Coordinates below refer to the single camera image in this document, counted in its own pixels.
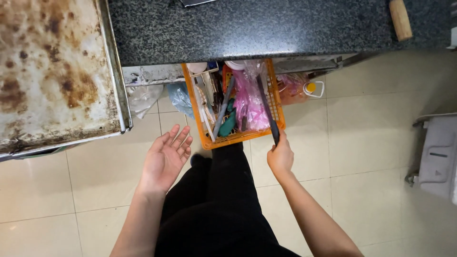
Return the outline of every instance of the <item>bottle handle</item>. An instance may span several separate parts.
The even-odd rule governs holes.
[[[306,86],[308,85],[308,83],[306,83],[305,85],[303,85],[303,92],[308,95],[308,96],[312,96],[312,97],[316,97],[316,98],[321,98],[323,95],[324,95],[324,88],[325,88],[325,84],[322,82],[322,81],[315,81],[314,83],[320,83],[322,84],[322,91],[320,92],[320,96],[315,96],[311,93],[308,93],[306,92]]]

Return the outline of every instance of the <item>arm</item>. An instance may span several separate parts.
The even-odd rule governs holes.
[[[349,236],[295,178],[291,171],[293,155],[286,133],[281,130],[278,146],[268,152],[268,165],[282,186],[313,255],[362,256]]]
[[[111,257],[154,256],[165,195],[191,154],[190,127],[158,137],[146,154],[143,173]]]

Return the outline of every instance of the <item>yellow bottle cap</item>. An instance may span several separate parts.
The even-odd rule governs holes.
[[[311,82],[308,85],[306,85],[306,91],[308,91],[310,93],[316,91],[316,84]]]

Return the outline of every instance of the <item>forearm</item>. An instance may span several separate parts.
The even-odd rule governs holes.
[[[137,188],[111,257],[154,256],[165,195]]]
[[[280,184],[314,256],[362,256],[350,237],[291,172]]]

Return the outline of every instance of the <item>rusty metal tray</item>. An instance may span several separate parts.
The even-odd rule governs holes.
[[[0,158],[133,126],[107,0],[2,0],[0,20]]]

